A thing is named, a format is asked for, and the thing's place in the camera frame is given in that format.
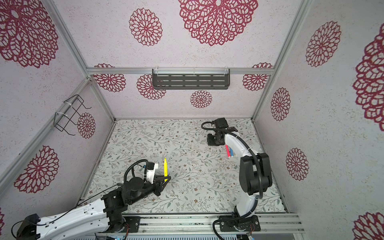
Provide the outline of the pink highlighter pen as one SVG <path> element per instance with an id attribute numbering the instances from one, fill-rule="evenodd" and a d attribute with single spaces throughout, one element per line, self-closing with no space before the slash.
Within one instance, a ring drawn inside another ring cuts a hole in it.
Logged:
<path id="1" fill-rule="evenodd" d="M 230 153 L 229 147 L 227 145 L 225 145 L 225 148 L 226 148 L 227 156 L 228 156 L 228 158 L 230 158 L 231 153 Z"/>

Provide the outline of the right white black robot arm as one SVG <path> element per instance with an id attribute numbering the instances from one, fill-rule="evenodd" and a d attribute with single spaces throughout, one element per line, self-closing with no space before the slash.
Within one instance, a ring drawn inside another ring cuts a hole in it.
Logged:
<path id="1" fill-rule="evenodd" d="M 239 134 L 228 129 L 212 129 L 208 134 L 210 146 L 227 145 L 240 158 L 239 182 L 243 195 L 235 207 L 237 219 L 254 214 L 258 201 L 264 198 L 264 192 L 272 186 L 272 171 L 269 156 L 255 152 Z"/>

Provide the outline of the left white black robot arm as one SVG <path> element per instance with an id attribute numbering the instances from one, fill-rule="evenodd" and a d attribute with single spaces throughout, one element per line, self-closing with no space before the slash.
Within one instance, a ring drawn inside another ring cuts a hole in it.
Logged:
<path id="1" fill-rule="evenodd" d="M 17 240 L 72 240 L 87 234 L 119 232 L 127 225 L 123 212 L 128 206 L 151 194 L 159 196 L 170 180 L 170 176 L 161 175 L 155 175 L 152 182 L 134 177 L 100 199 L 66 213 L 42 218 L 30 215 L 12 235 Z"/>

